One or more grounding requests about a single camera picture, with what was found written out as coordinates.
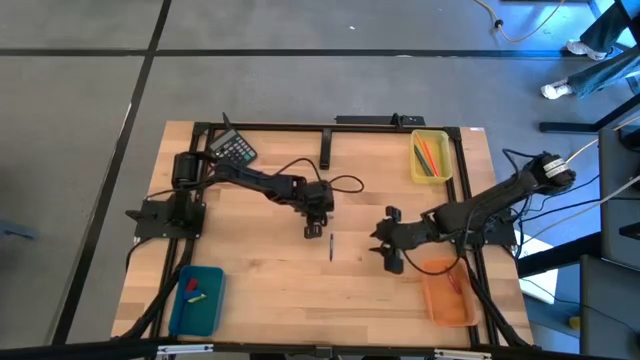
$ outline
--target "calculator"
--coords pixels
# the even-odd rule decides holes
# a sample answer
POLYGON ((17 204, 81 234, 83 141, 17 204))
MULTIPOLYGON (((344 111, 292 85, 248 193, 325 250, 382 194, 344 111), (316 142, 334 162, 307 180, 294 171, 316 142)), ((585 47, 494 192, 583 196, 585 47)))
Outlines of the calculator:
POLYGON ((235 129, 227 129, 213 139, 209 149, 212 156, 227 158, 238 165, 248 165, 258 157, 256 151, 235 129))

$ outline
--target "gray floor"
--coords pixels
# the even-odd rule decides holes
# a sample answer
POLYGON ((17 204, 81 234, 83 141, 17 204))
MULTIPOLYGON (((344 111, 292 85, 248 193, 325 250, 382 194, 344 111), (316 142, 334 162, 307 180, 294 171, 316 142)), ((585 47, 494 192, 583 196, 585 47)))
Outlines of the gray floor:
MULTIPOLYGON (((526 32, 552 9, 490 3, 512 34, 526 32)), ((144 48, 160 4, 5 0, 0 47, 144 48)), ((588 7, 571 4, 531 41, 511 45, 491 36, 486 11, 471 0, 390 4, 175 0, 161 47, 558 49, 593 19, 588 7)), ((138 58, 0 58, 0 218, 41 234, 36 242, 0 241, 6 289, 0 296, 0 348, 45 341, 140 64, 138 58)), ((134 228, 124 210, 139 207, 165 121, 219 121, 222 111, 235 121, 325 123, 338 114, 420 114, 429 124, 485 127, 502 180, 512 173, 504 147, 567 156, 592 139, 543 135, 537 122, 592 122, 630 97, 625 83, 583 101, 540 96, 542 84, 590 65, 581 59, 156 59, 70 340, 109 336, 134 228)), ((597 173, 596 150, 572 163, 578 183, 597 173)), ((592 186, 547 208, 597 196, 592 186)), ((553 220, 532 221, 525 231, 553 220)), ((597 227, 593 211, 541 238, 560 244, 597 227)), ((577 278, 563 274, 559 287, 574 289, 577 278)))

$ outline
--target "colored pencil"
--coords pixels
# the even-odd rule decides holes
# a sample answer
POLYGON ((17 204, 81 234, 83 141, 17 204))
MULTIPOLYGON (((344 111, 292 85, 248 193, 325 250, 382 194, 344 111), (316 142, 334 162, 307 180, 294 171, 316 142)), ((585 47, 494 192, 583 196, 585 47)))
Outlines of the colored pencil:
POLYGON ((427 176, 433 176, 433 171, 429 169, 429 164, 427 164, 427 161, 422 156, 422 153, 420 152, 420 149, 418 149, 417 145, 413 145, 413 151, 416 153, 416 156, 418 157, 418 161, 420 162, 420 165, 422 165, 422 168, 424 169, 425 174, 427 174, 427 176))
POLYGON ((420 147, 422 148, 422 152, 424 152, 424 155, 426 156, 427 161, 429 162, 429 165, 431 165, 431 168, 433 169, 433 173, 436 174, 436 176, 440 176, 440 172, 436 167, 436 163, 435 161, 433 161, 433 157, 431 156, 431 151, 430 151, 431 149, 429 149, 429 144, 422 141, 420 136, 417 134, 416 134, 416 138, 418 139, 418 144, 420 144, 420 147))

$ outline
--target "pant leg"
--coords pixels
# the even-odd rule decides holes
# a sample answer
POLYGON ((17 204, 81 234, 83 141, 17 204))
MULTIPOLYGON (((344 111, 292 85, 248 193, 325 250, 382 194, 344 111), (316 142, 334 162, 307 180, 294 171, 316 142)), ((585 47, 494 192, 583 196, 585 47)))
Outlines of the pant leg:
POLYGON ((613 4, 580 36, 580 41, 597 52, 609 52, 626 27, 624 15, 613 4))
POLYGON ((640 50, 636 46, 614 58, 569 76, 567 82, 576 95, 582 98, 638 70, 640 70, 640 50))

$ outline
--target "calculator keypad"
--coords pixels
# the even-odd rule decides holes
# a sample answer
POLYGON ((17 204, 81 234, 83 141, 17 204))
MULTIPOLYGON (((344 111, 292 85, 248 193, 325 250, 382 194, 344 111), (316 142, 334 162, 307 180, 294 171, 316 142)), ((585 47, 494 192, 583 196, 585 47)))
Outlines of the calculator keypad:
POLYGON ((218 149, 213 149, 216 157, 224 157, 237 164, 247 164, 256 157, 255 150, 241 136, 234 136, 218 149))

